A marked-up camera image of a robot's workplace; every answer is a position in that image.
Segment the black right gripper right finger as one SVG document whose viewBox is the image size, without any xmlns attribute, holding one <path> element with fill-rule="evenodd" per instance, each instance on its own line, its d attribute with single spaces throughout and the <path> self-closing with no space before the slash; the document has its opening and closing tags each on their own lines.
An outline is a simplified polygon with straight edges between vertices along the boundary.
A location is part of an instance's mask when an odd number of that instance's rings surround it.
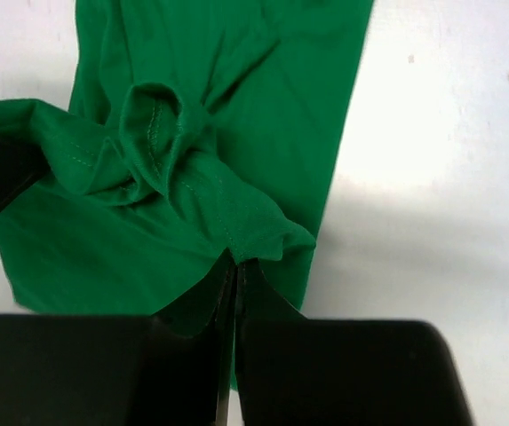
<svg viewBox="0 0 509 426">
<path fill-rule="evenodd" d="M 418 320 L 308 319 L 237 269 L 235 376 L 248 425 L 470 425 L 452 354 Z"/>
</svg>

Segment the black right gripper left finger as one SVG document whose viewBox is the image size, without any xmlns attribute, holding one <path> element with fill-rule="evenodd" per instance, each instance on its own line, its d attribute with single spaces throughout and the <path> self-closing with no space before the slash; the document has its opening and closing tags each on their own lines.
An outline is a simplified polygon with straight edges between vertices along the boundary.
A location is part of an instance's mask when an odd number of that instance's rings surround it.
<svg viewBox="0 0 509 426">
<path fill-rule="evenodd" d="M 152 315 L 0 314 L 0 425 L 224 425 L 235 263 Z"/>
</svg>

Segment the green t shirt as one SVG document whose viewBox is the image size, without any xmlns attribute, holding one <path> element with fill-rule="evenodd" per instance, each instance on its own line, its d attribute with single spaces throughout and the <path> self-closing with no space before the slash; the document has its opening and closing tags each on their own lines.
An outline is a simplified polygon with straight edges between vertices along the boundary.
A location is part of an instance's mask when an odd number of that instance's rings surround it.
<svg viewBox="0 0 509 426">
<path fill-rule="evenodd" d="M 71 100 L 0 100 L 50 172 L 0 213 L 17 304 L 151 314 L 224 251 L 303 303 L 372 4 L 80 1 Z"/>
</svg>

